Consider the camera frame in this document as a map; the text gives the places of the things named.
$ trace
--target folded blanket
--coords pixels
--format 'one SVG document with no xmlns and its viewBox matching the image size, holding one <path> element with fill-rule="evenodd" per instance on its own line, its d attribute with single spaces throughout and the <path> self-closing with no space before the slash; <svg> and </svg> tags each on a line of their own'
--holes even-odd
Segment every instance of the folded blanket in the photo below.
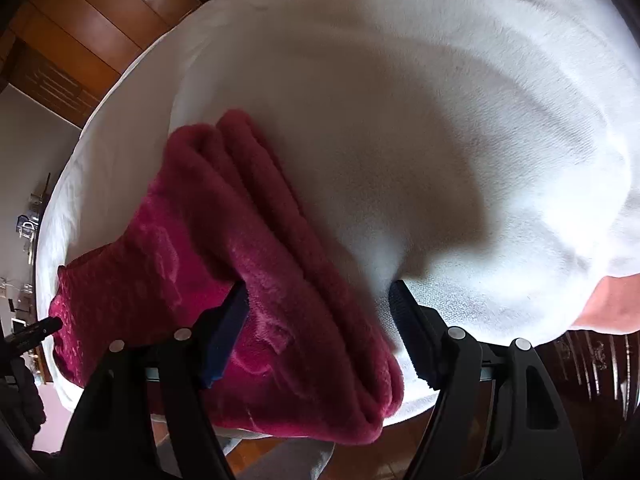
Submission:
<svg viewBox="0 0 640 480">
<path fill-rule="evenodd" d="M 250 313 L 210 420 L 276 436 L 372 442 L 402 401 L 388 344 L 326 257 L 250 118 L 184 126 L 125 233 L 58 271 L 54 358 L 83 386 L 114 339 L 191 326 L 246 282 Z"/>
</svg>

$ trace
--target bed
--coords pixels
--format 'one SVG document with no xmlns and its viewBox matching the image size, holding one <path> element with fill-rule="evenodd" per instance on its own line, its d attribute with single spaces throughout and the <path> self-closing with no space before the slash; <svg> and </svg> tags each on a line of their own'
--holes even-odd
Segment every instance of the bed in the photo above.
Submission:
<svg viewBox="0 0 640 480">
<path fill-rule="evenodd" d="M 479 340 L 539 344 L 603 276 L 640 271 L 638 80 L 638 47 L 608 0 L 213 0 L 136 60 L 82 131 L 42 222 L 38 316 L 58 266 L 122 234 L 171 131 L 243 108 L 387 332 L 405 380 L 387 423 L 405 420 L 436 393 L 388 314 L 392 279 Z M 52 350 L 46 340 L 72 410 L 81 389 Z"/>
</svg>

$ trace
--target blanket fold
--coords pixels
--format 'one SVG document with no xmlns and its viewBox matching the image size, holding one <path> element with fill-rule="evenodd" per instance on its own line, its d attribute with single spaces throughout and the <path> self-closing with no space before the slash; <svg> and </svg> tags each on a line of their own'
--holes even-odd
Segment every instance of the blanket fold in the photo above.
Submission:
<svg viewBox="0 0 640 480">
<path fill-rule="evenodd" d="M 58 277 L 49 312 L 64 327 L 54 358 L 80 386 L 112 340 L 149 344 L 191 326 L 240 278 L 250 313 L 223 379 L 203 393 L 213 424 L 365 444 L 402 401 L 376 320 L 354 301 L 243 112 L 176 130 L 124 234 Z"/>
</svg>

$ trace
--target white object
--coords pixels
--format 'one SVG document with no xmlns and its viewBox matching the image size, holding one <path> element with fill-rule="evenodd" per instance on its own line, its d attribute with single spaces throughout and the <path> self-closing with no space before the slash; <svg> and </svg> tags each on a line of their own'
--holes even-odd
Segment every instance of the white object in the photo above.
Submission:
<svg viewBox="0 0 640 480">
<path fill-rule="evenodd" d="M 481 341 L 549 341 L 605 274 L 640 271 L 640 56 L 609 0 L 213 0 L 105 97 L 40 234 L 56 269 L 115 240 L 167 136 L 254 117 L 330 256 L 430 407 L 388 313 L 402 277 Z M 45 341 L 63 402 L 64 380 Z"/>
</svg>

